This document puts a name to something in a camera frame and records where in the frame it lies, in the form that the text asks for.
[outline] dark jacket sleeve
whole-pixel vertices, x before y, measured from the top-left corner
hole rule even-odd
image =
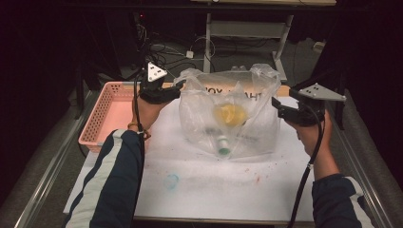
[[[143,170],[139,136],[116,130],[72,203],[66,227],[130,227]]]
[[[363,192],[353,178],[335,174],[314,182],[316,227],[373,227],[363,210]]]

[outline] clear plastic bag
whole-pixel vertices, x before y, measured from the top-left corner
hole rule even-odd
[[[279,118],[271,98],[280,87],[277,71],[266,64],[212,74],[189,68],[174,84],[181,80],[181,126],[189,141],[223,158],[275,151]]]

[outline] person's left hand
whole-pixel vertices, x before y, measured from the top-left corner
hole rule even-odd
[[[137,104],[139,108],[139,116],[140,116],[140,124],[142,124],[143,129],[147,130],[157,121],[158,116],[160,115],[160,111],[168,105],[168,103],[163,104],[150,104],[143,100],[141,97],[137,99]],[[133,118],[132,122],[137,124],[137,116],[134,109],[134,101],[132,102],[132,111],[133,111]],[[139,127],[135,124],[131,125],[129,130],[139,131]]]

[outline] metal rail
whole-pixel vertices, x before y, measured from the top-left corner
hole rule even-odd
[[[86,106],[93,106],[97,100],[96,96],[97,92],[89,91],[86,95]],[[75,136],[79,131],[80,126],[85,122],[86,118],[89,116],[91,108],[85,109],[83,115],[80,116],[78,120],[76,120],[71,127],[71,130],[68,132],[67,137],[63,141],[59,150],[56,152],[52,160],[50,161],[47,170],[45,171],[43,177],[39,181],[38,186],[33,192],[32,196],[29,199],[27,206],[25,207],[23,213],[15,224],[15,228],[25,228],[31,227],[40,212],[42,205],[44,204],[48,193],[56,181],[59,172],[65,163],[68,148],[75,142]]]
[[[333,109],[327,105],[327,108],[333,112]],[[384,206],[379,200],[379,195],[374,190],[374,186],[370,181],[370,178],[365,173],[364,168],[359,161],[359,158],[355,154],[352,145],[349,142],[348,137],[345,132],[341,130],[337,124],[334,124],[334,130],[337,136],[340,138],[340,141],[345,150],[342,151],[344,157],[346,158],[347,163],[352,168],[355,179],[360,183],[361,188],[364,192],[365,200],[370,207],[370,210],[374,216],[375,222],[379,228],[390,228],[393,227],[391,219],[388,217]]]

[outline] hand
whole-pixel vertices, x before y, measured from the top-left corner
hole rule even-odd
[[[288,123],[296,131],[298,138],[305,146],[305,151],[309,156],[312,156],[317,144],[318,129],[317,125],[314,126],[300,126],[295,123]],[[322,122],[322,127],[325,127],[323,132],[322,143],[320,144],[317,157],[314,162],[314,175],[315,180],[328,177],[333,174],[339,173],[336,161],[330,149],[330,138],[332,135],[332,121],[330,120],[329,112],[325,111],[325,121]]]
[[[317,144],[318,129],[317,125],[313,126],[300,126],[296,123],[289,123],[296,131],[298,139],[302,141],[305,147],[305,152],[312,156],[314,153],[315,145]],[[330,138],[332,135],[332,121],[330,120],[329,112],[325,110],[325,121],[322,122],[325,127],[323,133],[322,143],[319,150],[330,150]]]
[[[139,116],[140,116],[140,124],[142,124],[143,129],[147,130],[151,127],[152,124],[157,120],[160,115],[160,111],[168,105],[170,102],[163,104],[150,104],[143,100],[142,98],[137,99],[137,104],[139,108]],[[132,111],[133,118],[132,122],[137,122],[137,115],[134,109],[134,101],[132,102]],[[139,127],[137,125],[131,125],[129,127],[130,130],[139,131]]]

